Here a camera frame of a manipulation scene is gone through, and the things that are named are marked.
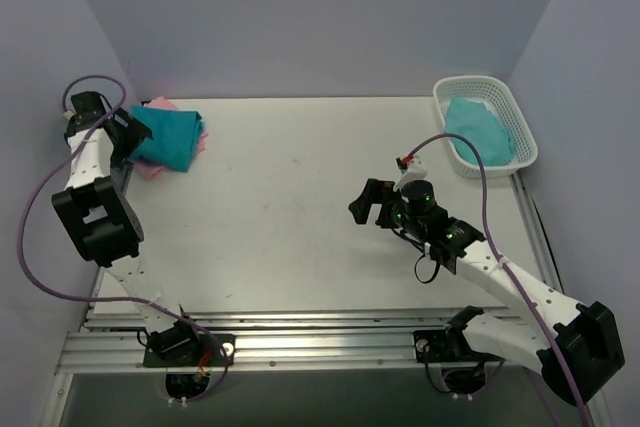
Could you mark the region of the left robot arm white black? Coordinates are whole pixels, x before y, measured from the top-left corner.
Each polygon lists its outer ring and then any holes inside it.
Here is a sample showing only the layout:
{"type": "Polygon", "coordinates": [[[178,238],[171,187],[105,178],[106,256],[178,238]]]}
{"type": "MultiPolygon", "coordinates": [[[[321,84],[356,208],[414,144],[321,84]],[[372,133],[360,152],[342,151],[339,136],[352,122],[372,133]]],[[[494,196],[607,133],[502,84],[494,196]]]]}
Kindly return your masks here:
{"type": "Polygon", "coordinates": [[[111,176],[152,132],[122,108],[94,128],[110,106],[98,92],[75,94],[71,103],[75,112],[65,139],[76,156],[64,190],[52,196],[54,210],[80,256],[105,269],[137,304],[147,348],[164,361],[190,366],[200,358],[202,342],[141,256],[142,225],[111,176]]]}

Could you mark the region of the teal t shirt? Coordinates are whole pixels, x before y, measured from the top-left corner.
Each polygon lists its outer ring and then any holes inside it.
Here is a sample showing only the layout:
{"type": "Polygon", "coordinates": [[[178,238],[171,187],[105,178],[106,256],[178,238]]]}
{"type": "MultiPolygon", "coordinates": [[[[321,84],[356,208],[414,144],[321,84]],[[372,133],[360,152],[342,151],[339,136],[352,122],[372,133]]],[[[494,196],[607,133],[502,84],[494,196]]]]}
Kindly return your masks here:
{"type": "Polygon", "coordinates": [[[159,164],[174,171],[187,172],[204,133],[204,123],[196,111],[133,106],[133,117],[148,127],[145,138],[130,155],[131,160],[159,164]]]}

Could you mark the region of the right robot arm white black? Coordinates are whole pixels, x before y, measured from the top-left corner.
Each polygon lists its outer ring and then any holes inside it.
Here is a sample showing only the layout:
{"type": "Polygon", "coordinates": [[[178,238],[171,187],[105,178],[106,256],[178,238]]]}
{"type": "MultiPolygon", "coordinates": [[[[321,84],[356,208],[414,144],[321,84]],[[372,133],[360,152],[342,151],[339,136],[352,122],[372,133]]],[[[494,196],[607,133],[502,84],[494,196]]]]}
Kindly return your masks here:
{"type": "Polygon", "coordinates": [[[586,305],[496,257],[486,234],[452,217],[436,202],[426,180],[402,188],[369,179],[348,210],[355,223],[368,221],[372,206],[382,229],[407,235],[437,266],[476,285],[517,314],[512,325],[469,306],[449,322],[444,347],[455,359],[489,354],[539,374],[566,403],[589,402],[624,366],[614,313],[586,305]]]}

